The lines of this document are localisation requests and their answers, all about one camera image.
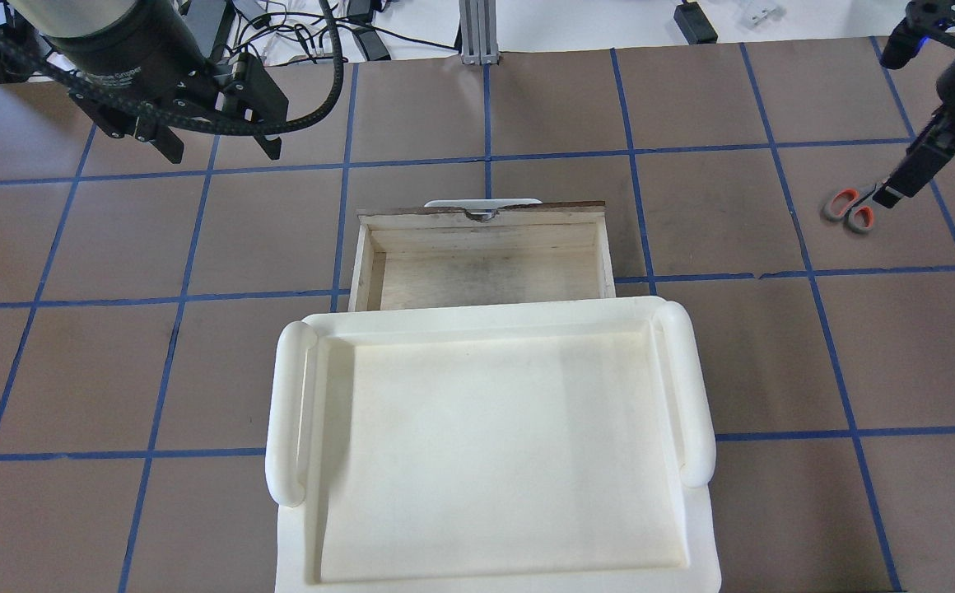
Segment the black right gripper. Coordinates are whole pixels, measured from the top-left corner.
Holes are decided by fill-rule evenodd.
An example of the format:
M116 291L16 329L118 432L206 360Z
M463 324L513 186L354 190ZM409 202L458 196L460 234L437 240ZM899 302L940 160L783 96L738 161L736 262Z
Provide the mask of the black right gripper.
M894 171L876 185L877 205L892 208L913 198L955 157L955 59L938 77L936 91L941 105Z

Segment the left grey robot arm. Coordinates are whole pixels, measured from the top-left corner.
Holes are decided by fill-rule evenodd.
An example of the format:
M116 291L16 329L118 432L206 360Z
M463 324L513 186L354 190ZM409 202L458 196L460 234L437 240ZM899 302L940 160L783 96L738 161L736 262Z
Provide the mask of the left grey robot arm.
M16 1L99 89L212 123L285 123L288 98L250 55L212 59L170 1Z

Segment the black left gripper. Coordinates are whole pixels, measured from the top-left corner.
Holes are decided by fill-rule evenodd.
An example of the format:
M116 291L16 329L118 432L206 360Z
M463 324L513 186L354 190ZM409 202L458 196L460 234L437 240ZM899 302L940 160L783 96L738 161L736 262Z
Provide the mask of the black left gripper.
M180 164L172 128L237 136L240 123L282 124L288 98L251 54L211 63L171 1L52 1L49 42L76 72L49 71L112 138L131 135ZM226 111L218 109L226 89Z

